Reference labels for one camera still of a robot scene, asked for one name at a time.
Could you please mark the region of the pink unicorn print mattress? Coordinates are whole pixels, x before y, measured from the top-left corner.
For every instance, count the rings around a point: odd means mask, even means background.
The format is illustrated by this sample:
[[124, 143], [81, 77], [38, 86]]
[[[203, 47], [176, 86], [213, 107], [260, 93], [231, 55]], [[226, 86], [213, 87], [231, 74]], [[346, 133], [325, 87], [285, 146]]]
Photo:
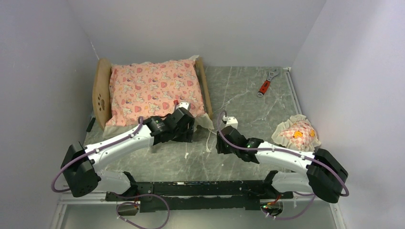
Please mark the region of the pink unicorn print mattress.
[[137, 118], [172, 113], [175, 105], [189, 103], [195, 126], [214, 130], [212, 107], [204, 89], [203, 63], [198, 55], [161, 63], [108, 65], [111, 116], [102, 122], [108, 139], [138, 124]]

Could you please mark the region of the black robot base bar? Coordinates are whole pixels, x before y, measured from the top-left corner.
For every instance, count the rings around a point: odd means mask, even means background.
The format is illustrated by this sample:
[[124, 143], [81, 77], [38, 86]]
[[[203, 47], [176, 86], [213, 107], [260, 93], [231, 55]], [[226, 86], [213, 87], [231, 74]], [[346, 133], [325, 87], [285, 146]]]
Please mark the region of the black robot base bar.
[[139, 201], [140, 212], [243, 208], [258, 210], [279, 195], [262, 180], [138, 182], [125, 194], [106, 194], [108, 202]]

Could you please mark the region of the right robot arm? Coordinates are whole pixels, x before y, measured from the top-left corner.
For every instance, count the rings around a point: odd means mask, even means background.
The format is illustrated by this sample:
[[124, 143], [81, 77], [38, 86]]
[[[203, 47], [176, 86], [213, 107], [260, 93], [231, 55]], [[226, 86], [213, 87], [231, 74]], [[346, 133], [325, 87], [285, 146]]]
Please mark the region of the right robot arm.
[[232, 126], [217, 131], [217, 152], [233, 154], [245, 162], [270, 164], [289, 172], [271, 172], [263, 192], [275, 198], [285, 192], [312, 193], [328, 202], [347, 197], [348, 172], [326, 149], [304, 152], [276, 146], [263, 139], [245, 138]]

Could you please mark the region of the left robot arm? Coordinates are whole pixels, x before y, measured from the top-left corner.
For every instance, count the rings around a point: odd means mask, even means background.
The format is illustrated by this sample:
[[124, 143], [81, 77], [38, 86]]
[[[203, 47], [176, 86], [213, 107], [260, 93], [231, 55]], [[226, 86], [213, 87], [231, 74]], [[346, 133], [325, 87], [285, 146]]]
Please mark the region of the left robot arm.
[[73, 197], [83, 197], [99, 190], [132, 200], [138, 193], [134, 177], [129, 172], [107, 171], [107, 165], [129, 153], [160, 143], [192, 142], [195, 119], [184, 107], [164, 117], [139, 117], [138, 121], [135, 128], [108, 140], [86, 146], [81, 143], [69, 146], [61, 164], [61, 174]]

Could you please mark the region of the wooden pet bed frame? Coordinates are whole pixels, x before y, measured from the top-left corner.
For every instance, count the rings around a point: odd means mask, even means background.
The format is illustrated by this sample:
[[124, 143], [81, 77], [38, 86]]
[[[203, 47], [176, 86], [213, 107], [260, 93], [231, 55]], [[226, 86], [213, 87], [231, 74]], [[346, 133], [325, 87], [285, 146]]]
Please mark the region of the wooden pet bed frame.
[[[208, 90], [207, 78], [203, 65], [203, 58], [199, 55], [194, 55], [191, 59], [195, 60], [194, 69], [197, 71], [197, 78], [199, 80], [200, 88], [202, 89], [204, 110], [209, 116], [209, 119], [213, 118], [213, 108]], [[111, 101], [109, 82], [112, 75], [113, 64], [107, 58], [101, 58], [98, 60], [96, 73], [93, 83], [92, 91], [92, 104], [95, 120], [99, 127], [105, 130], [106, 123], [112, 117]]]

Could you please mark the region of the pink checkered duck pillow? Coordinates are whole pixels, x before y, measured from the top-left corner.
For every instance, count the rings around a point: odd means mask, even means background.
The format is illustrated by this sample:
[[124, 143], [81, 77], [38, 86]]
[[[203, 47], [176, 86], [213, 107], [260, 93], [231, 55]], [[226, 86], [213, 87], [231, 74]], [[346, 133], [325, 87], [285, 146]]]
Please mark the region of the pink checkered duck pillow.
[[314, 152], [321, 145], [311, 122], [301, 114], [278, 124], [271, 138], [276, 145], [303, 152]]

